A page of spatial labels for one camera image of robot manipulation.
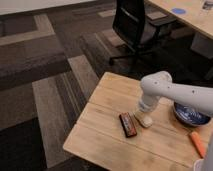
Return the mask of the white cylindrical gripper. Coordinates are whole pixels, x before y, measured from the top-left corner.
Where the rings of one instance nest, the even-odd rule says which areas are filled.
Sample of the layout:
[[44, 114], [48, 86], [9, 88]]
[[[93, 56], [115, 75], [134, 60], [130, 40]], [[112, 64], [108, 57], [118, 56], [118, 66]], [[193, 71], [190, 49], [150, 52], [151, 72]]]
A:
[[[138, 102], [139, 109], [145, 112], [147, 117], [152, 118], [149, 112], [152, 112], [157, 107], [159, 100], [159, 96], [142, 95]], [[134, 115], [139, 116], [141, 113], [140, 110], [135, 110]]]

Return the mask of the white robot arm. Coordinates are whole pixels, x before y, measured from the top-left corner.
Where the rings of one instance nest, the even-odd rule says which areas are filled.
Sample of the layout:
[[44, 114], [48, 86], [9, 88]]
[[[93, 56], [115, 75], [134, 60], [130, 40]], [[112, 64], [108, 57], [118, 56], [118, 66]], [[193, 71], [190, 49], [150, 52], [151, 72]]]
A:
[[[144, 76], [140, 81], [140, 87], [143, 93], [134, 116], [142, 126], [152, 125], [153, 120], [149, 113], [156, 109], [162, 97], [213, 118], [213, 88], [173, 83], [172, 76], [167, 71]], [[207, 154], [194, 163], [193, 171], [213, 171], [213, 133]]]

